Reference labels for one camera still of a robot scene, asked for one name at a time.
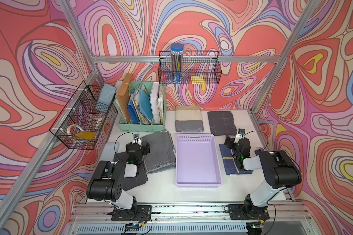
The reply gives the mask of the navy striped pillowcase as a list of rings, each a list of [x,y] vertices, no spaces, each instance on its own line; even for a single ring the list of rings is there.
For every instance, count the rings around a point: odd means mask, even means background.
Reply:
[[[243,175],[243,174],[252,174],[253,172],[251,170],[240,170],[234,161],[234,151],[230,148],[228,148],[224,144],[219,144],[220,148],[220,153],[222,156],[224,168],[226,175]]]

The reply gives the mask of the purple plastic basket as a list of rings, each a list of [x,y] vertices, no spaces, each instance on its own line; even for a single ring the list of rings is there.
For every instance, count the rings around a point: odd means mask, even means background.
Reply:
[[[222,185],[215,137],[212,134],[178,134],[176,185],[217,188]]]

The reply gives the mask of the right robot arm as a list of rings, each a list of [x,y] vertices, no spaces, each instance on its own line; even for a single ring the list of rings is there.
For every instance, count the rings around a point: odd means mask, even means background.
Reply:
[[[248,194],[243,205],[229,205],[233,214],[241,211],[248,219],[268,219],[269,202],[280,192],[290,189],[302,181],[302,174],[285,151],[256,151],[250,156],[249,139],[226,136],[220,151],[226,175],[250,174],[262,170],[263,182],[258,188]]]

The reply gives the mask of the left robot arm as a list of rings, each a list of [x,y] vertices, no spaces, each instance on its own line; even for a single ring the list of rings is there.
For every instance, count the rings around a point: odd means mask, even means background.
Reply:
[[[150,153],[150,144],[129,143],[122,153],[117,152],[118,148],[116,142],[108,142],[104,146],[102,159],[89,181],[86,196],[109,202],[121,210],[136,211],[137,200],[127,191],[148,181],[142,159]]]

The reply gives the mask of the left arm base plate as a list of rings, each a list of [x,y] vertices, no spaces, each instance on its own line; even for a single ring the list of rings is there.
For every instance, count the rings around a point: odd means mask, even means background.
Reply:
[[[122,221],[147,221],[151,218],[152,206],[151,205],[140,205],[135,206],[129,210],[114,209],[113,212],[108,213],[111,215],[111,221],[122,222]]]

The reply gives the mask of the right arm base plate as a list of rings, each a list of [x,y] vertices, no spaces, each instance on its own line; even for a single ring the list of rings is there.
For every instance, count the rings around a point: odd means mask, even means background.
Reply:
[[[231,220],[268,220],[267,207],[255,207],[245,204],[229,204],[226,206]]]

